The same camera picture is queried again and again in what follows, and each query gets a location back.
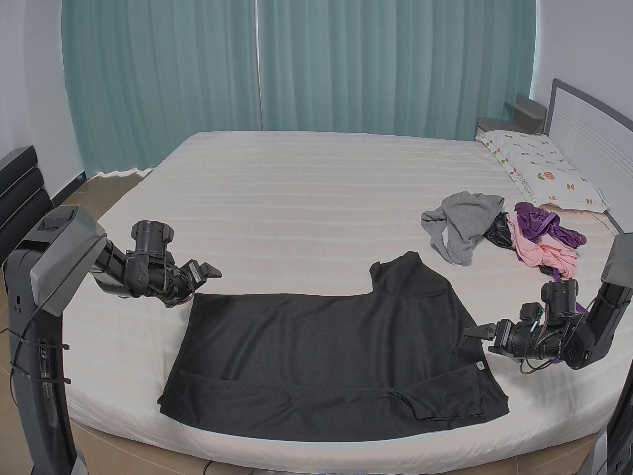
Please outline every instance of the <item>white headboard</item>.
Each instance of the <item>white headboard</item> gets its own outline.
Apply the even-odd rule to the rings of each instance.
[[[597,186],[616,226],[633,232],[633,121],[555,79],[544,133]]]

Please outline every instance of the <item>curtain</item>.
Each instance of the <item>curtain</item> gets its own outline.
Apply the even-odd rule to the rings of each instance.
[[[529,94],[536,0],[257,0],[263,128],[472,140]]]
[[[198,131],[261,129],[255,0],[63,0],[88,176],[157,165]]]

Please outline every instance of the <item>black shirt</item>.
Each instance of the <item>black shirt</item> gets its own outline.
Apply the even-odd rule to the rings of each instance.
[[[508,413],[475,322],[407,252],[350,297],[197,294],[161,413],[250,438],[366,441]]]

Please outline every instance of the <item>gray garment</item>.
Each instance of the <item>gray garment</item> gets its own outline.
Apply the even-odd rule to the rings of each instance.
[[[435,211],[424,211],[420,223],[431,234],[431,246],[451,264],[464,264],[473,248],[503,209],[498,195],[459,192],[448,196]],[[442,232],[447,230],[446,246]]]

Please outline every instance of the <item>headboard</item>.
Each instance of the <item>headboard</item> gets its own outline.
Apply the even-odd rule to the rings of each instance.
[[[0,159],[0,264],[51,209],[33,146]]]
[[[614,225],[633,232],[633,121],[555,79],[544,133],[597,186]]]

